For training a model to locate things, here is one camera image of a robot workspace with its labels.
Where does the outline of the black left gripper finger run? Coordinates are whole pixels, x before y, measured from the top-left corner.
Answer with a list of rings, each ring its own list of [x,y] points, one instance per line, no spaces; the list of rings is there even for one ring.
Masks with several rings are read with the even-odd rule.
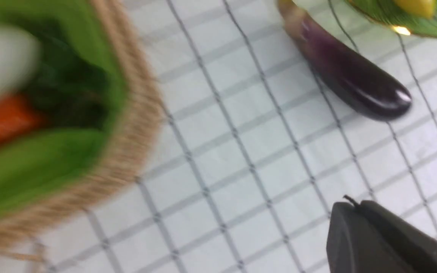
[[[331,273],[437,273],[437,240],[375,201],[344,198],[330,216]]]

